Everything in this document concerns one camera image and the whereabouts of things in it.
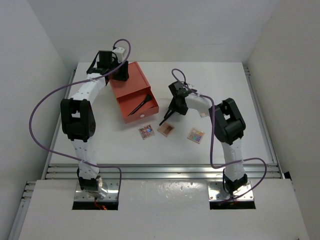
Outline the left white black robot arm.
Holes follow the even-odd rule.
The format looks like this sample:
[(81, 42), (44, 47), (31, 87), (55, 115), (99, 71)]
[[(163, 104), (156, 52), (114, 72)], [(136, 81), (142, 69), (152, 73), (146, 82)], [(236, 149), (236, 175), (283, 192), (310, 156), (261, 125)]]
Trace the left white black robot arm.
[(94, 156), (92, 137), (96, 131), (96, 121), (92, 103), (110, 79), (128, 80), (129, 63), (125, 60), (125, 53), (124, 47), (99, 51), (86, 71), (88, 81), (74, 95), (60, 102), (62, 131), (80, 160), (77, 169), (80, 188), (95, 199), (106, 196), (107, 186), (103, 183)]

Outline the orange drawer box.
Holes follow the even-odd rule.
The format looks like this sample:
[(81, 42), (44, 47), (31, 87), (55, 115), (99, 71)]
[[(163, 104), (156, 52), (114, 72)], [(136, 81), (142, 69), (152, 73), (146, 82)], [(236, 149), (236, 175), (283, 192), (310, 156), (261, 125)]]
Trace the orange drawer box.
[[(137, 62), (129, 63), (128, 73), (129, 78), (127, 81), (109, 81), (126, 124), (155, 115), (159, 112), (157, 100), (139, 64)], [(151, 95), (152, 100), (144, 104), (136, 113), (129, 116), (145, 99), (146, 95)]]

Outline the colourful eyeshadow palette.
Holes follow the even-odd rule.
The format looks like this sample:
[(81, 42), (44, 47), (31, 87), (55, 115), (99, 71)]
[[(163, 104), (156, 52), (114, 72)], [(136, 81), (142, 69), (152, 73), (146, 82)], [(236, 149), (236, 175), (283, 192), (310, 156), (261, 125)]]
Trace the colourful eyeshadow palette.
[(197, 144), (200, 144), (205, 133), (197, 128), (192, 128), (187, 136), (187, 139), (191, 140), (192, 142), (195, 142)]

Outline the thin black makeup brush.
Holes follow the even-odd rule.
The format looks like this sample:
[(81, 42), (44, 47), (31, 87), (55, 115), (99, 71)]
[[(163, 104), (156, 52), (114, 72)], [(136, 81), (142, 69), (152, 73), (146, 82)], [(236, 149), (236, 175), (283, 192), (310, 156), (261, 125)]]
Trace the thin black makeup brush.
[(163, 119), (166, 121), (173, 113), (175, 110), (173, 108), (168, 108), (167, 112), (165, 113)]

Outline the small black makeup brush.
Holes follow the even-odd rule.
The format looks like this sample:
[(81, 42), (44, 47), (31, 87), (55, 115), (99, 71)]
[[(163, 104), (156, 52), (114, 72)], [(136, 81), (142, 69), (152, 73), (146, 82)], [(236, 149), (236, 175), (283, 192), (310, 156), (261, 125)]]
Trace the small black makeup brush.
[(152, 100), (152, 96), (150, 94), (147, 94), (144, 100), (128, 116), (135, 114), (143, 105), (145, 105), (147, 102), (151, 100)]

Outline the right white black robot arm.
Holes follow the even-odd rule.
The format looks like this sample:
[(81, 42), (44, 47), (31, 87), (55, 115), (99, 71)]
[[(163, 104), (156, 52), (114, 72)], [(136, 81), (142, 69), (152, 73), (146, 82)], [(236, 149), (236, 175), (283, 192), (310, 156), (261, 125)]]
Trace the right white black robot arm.
[(210, 163), (213, 163), (213, 144), (216, 138), (220, 141), (224, 154), (224, 191), (232, 195), (248, 182), (241, 150), (246, 124), (236, 102), (227, 98), (215, 105), (211, 97), (197, 93), (180, 81), (175, 81), (168, 88), (172, 94), (170, 110), (185, 115), (188, 109), (194, 109), (209, 115), (212, 123)]

